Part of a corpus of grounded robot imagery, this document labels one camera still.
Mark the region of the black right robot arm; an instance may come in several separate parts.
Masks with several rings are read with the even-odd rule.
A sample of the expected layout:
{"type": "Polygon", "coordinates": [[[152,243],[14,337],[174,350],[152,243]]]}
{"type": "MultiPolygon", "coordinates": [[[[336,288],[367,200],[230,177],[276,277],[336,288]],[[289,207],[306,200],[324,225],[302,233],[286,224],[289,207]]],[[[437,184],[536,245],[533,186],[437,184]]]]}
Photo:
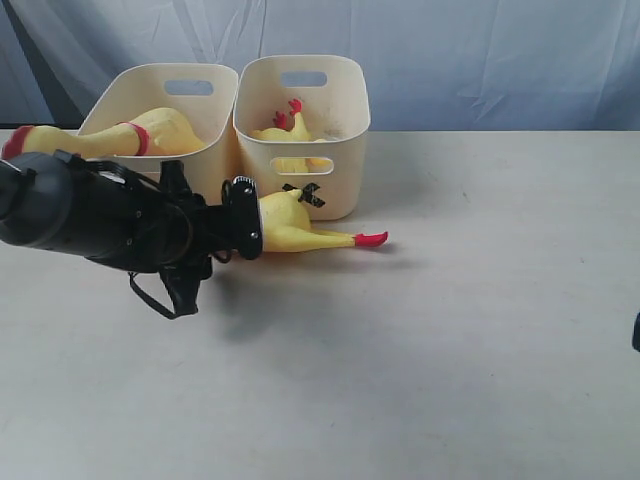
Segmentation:
{"type": "Polygon", "coordinates": [[[631,345],[636,352],[640,352],[640,313],[637,314],[634,321],[631,345]]]}

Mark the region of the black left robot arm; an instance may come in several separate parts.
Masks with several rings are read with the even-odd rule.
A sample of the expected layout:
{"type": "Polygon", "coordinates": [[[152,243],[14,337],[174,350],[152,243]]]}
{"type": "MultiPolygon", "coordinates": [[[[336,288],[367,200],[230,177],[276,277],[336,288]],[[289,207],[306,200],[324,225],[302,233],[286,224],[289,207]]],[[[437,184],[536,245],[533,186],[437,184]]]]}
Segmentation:
{"type": "Polygon", "coordinates": [[[236,248],[231,183],[207,205],[179,160],[158,181],[114,161],[58,150],[1,163],[1,240],[123,271],[133,292],[174,320],[197,313],[202,281],[236,248]]]}

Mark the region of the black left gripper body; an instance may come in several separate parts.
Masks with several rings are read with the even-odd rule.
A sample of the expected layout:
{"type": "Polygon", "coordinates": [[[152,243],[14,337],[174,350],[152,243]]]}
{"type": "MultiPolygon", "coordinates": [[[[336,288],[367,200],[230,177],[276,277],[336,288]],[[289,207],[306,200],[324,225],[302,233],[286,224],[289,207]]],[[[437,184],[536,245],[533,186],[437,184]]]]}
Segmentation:
{"type": "Polygon", "coordinates": [[[168,232],[173,243],[181,243],[173,258],[163,264],[160,277],[167,285],[198,285],[211,277],[215,261],[230,262],[235,250],[232,181],[223,181],[221,203],[209,205],[191,189],[183,163],[175,160],[162,164],[160,185],[178,209],[178,219],[168,232]]]}

